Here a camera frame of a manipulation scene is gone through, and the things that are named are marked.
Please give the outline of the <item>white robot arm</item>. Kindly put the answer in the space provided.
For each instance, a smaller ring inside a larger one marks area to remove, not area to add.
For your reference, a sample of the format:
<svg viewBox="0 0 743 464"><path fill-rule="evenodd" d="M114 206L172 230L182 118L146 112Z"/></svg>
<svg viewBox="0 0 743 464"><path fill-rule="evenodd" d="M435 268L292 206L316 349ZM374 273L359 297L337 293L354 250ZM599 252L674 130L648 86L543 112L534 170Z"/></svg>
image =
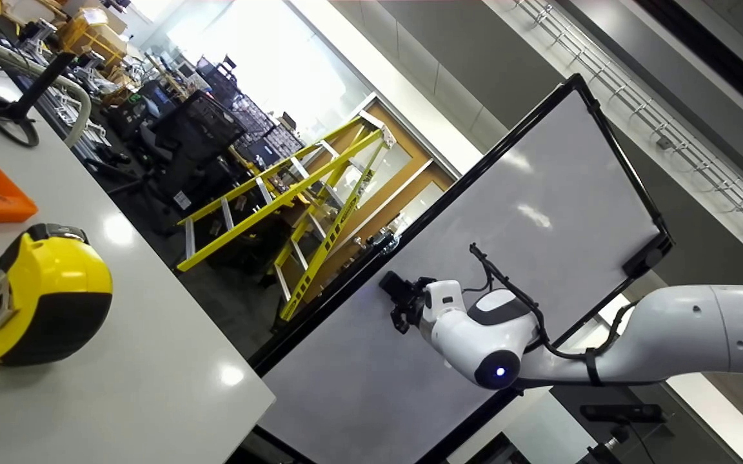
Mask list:
<svg viewBox="0 0 743 464"><path fill-rule="evenodd" d="M743 373L743 286L662 286L632 306L619 335L582 353L532 351L532 301L496 289L463 305L457 280L391 292L396 332L418 327L447 366L483 390L538 384L652 384L692 371Z"/></svg>

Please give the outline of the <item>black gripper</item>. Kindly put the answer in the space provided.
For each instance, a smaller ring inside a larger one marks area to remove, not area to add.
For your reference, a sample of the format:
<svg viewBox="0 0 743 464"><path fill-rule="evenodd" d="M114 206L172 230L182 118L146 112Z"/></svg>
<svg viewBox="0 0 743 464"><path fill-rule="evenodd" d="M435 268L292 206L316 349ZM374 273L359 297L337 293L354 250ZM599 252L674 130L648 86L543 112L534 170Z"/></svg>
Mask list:
<svg viewBox="0 0 743 464"><path fill-rule="evenodd" d="M426 306L426 280L399 284L391 293L395 309L389 313L396 332L408 332L421 324Z"/></svg>

